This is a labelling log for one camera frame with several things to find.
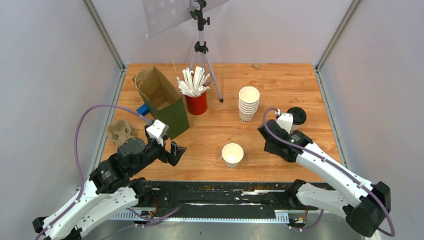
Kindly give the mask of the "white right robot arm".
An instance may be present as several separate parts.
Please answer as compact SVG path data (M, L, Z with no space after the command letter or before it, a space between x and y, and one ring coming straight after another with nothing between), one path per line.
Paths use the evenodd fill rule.
M339 164L299 130L288 132L269 119L258 129L265 140L264 151L297 163L329 184L332 189L315 187L297 179L285 195L292 209L301 205L335 214L358 234L370 238L391 211L391 189L382 181L373 183Z

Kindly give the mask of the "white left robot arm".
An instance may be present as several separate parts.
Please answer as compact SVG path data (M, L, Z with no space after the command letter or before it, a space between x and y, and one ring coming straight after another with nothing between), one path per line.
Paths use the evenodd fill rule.
M131 127L110 133L116 153L90 173L84 186L58 211L32 221L38 237L47 240L81 240L99 224L128 208L149 206L153 188L144 178L133 178L155 160L176 166L187 151L171 142L167 151L168 126L160 121L144 127L147 141L133 136Z

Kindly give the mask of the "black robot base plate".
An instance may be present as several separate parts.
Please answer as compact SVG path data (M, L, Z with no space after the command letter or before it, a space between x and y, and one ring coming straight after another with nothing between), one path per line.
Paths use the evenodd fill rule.
M272 219L276 211L303 216L307 210L286 193L288 182L150 181L153 188L133 207L162 217L186 219Z

